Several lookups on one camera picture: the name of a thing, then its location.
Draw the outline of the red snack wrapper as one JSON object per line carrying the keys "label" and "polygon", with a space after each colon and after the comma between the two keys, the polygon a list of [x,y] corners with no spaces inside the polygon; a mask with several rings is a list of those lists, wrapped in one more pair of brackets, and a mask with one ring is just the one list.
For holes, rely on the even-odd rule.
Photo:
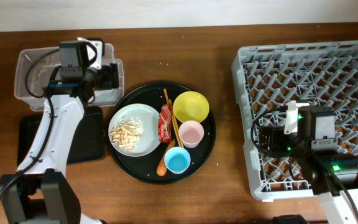
{"label": "red snack wrapper", "polygon": [[165,104],[162,106],[158,117],[158,138],[160,142],[170,143],[172,140],[172,106]]}

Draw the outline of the pink cup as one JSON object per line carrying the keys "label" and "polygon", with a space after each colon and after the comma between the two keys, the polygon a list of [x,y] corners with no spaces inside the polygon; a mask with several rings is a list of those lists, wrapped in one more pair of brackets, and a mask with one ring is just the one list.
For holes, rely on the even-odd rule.
{"label": "pink cup", "polygon": [[204,137],[204,128],[197,121],[186,121],[179,127],[179,138],[187,148],[195,148]]}

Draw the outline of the yellow bowl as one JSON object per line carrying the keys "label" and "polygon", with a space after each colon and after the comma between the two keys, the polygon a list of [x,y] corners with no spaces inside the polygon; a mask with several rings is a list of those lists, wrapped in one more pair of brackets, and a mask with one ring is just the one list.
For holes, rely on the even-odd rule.
{"label": "yellow bowl", "polygon": [[173,113],[182,123],[186,121],[201,123],[209,115],[209,102],[201,93],[185,91],[175,98]]}

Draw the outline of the blue cup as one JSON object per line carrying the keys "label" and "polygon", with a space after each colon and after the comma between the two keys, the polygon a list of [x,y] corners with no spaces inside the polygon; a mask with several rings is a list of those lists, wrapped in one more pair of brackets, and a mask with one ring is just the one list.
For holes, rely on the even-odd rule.
{"label": "blue cup", "polygon": [[164,163],[170,172],[182,174],[189,168],[191,157],[185,148],[173,147],[166,152]]}

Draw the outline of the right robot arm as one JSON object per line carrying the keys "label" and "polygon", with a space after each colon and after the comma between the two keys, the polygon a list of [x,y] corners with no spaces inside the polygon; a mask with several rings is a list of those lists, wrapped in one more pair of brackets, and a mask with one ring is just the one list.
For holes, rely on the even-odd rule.
{"label": "right robot arm", "polygon": [[284,126],[259,126],[253,145],[272,158],[289,157],[318,197],[328,223],[358,223],[358,158],[338,152],[334,111],[322,106],[279,106]]}

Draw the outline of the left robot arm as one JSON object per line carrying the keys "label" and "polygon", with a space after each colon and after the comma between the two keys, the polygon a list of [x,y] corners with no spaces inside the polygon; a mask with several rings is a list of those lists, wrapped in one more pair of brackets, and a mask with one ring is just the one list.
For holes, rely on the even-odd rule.
{"label": "left robot arm", "polygon": [[15,174],[0,178],[0,206],[9,223],[99,223],[81,212],[65,174],[71,144],[85,108],[113,76],[103,70],[102,39],[61,42],[60,65],[43,88],[44,112],[34,141]]}

